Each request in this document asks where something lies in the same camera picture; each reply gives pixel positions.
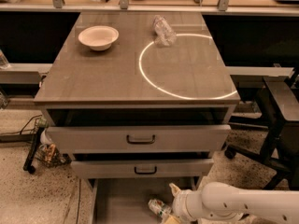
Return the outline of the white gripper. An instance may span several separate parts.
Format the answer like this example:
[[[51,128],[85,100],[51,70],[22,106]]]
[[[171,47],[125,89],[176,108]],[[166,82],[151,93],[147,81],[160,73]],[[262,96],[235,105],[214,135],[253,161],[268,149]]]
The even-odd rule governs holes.
[[[199,190],[180,189],[174,183],[170,183],[169,187],[174,196],[172,210],[177,217],[169,215],[161,224],[182,224],[181,221],[193,222],[203,217],[204,208]]]

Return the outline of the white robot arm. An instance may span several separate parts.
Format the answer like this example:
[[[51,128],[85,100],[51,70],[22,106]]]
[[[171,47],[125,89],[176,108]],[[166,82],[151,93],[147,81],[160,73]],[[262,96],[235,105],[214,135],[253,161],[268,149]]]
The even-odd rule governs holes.
[[[172,211],[162,216],[163,224],[210,221],[238,221],[244,214],[277,224],[299,224],[299,192],[286,190],[239,189],[211,182],[198,190],[169,184],[174,200]]]

